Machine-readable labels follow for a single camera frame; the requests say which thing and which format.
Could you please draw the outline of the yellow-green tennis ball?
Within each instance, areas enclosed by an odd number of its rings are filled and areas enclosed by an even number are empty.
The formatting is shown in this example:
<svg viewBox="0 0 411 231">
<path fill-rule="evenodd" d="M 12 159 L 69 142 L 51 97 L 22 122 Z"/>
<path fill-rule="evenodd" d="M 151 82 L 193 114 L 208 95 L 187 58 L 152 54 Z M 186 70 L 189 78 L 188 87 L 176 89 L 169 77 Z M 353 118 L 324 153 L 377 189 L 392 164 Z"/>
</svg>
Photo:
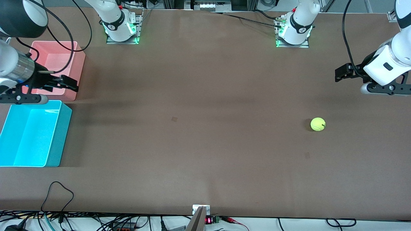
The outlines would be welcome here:
<svg viewBox="0 0 411 231">
<path fill-rule="evenodd" d="M 310 127 L 313 131 L 319 132 L 325 129 L 326 122 L 321 117 L 315 117 L 311 120 Z"/>
</svg>

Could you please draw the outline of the pink plastic bin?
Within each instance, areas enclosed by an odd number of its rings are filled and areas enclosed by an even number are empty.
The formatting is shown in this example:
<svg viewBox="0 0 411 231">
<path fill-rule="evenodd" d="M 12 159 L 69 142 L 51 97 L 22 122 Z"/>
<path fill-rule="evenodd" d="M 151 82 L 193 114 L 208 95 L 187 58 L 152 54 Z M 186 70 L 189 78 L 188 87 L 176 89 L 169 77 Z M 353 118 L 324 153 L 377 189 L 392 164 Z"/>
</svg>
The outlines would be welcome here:
<svg viewBox="0 0 411 231">
<path fill-rule="evenodd" d="M 39 59 L 37 59 L 37 63 L 46 67 L 50 71 L 62 69 L 70 57 L 70 50 L 66 50 L 56 41 L 34 41 L 31 47 L 39 51 Z M 74 52 L 70 64 L 63 72 L 61 72 L 61 74 L 76 80 L 79 84 L 85 57 L 86 55 L 83 51 Z M 60 88 L 54 88 L 52 92 L 33 89 L 32 93 L 43 94 L 50 100 L 60 101 L 75 101 L 77 96 L 77 93 L 74 91 Z"/>
</svg>

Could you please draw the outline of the blue plastic bin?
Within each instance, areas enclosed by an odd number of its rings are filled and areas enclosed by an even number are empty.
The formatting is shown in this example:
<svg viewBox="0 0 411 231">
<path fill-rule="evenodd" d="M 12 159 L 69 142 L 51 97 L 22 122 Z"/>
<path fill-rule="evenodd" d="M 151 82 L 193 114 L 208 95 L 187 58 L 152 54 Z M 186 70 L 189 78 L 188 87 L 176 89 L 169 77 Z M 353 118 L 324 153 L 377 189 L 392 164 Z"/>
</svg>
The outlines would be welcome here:
<svg viewBox="0 0 411 231">
<path fill-rule="evenodd" d="M 0 133 L 0 167 L 58 167 L 71 116 L 59 100 L 12 105 Z"/>
</svg>

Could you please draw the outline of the lit control box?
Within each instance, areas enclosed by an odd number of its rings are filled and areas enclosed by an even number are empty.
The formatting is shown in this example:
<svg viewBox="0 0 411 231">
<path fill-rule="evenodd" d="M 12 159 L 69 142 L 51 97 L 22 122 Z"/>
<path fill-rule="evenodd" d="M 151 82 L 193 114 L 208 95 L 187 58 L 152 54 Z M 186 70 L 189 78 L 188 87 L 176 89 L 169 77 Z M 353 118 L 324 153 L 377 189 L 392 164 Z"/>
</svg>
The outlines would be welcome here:
<svg viewBox="0 0 411 231">
<path fill-rule="evenodd" d="M 209 12 L 232 11 L 231 0 L 184 0 L 184 9 Z"/>
</svg>

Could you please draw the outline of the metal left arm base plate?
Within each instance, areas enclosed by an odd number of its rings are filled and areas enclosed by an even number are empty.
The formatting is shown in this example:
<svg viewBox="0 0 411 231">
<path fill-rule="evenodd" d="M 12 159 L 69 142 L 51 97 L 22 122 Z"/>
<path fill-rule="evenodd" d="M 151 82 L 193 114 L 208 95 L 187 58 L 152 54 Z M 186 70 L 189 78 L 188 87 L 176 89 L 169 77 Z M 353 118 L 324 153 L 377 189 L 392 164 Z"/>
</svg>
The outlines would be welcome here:
<svg viewBox="0 0 411 231">
<path fill-rule="evenodd" d="M 313 25 L 296 28 L 292 26 L 291 19 L 287 15 L 282 15 L 274 19 L 276 47 L 308 48 L 310 32 Z"/>
</svg>

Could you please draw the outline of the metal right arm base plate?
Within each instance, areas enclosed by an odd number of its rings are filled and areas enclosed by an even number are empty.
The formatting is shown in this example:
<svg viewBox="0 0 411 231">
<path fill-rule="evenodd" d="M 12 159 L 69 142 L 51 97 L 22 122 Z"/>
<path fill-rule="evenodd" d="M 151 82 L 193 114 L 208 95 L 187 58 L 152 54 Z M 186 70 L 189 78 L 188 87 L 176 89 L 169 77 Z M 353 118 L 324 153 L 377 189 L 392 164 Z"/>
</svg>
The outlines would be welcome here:
<svg viewBox="0 0 411 231">
<path fill-rule="evenodd" d="M 135 12 L 122 9 L 122 12 L 125 13 L 125 20 L 122 25 L 127 27 L 127 31 L 125 31 L 124 27 L 120 27 L 119 31 L 126 35 L 130 34 L 130 36 L 127 40 L 115 41 L 110 37 L 110 32 L 107 31 L 107 27 L 104 27 L 105 33 L 107 34 L 106 44 L 139 44 L 144 11 L 142 11 L 141 14 L 136 14 Z"/>
</svg>

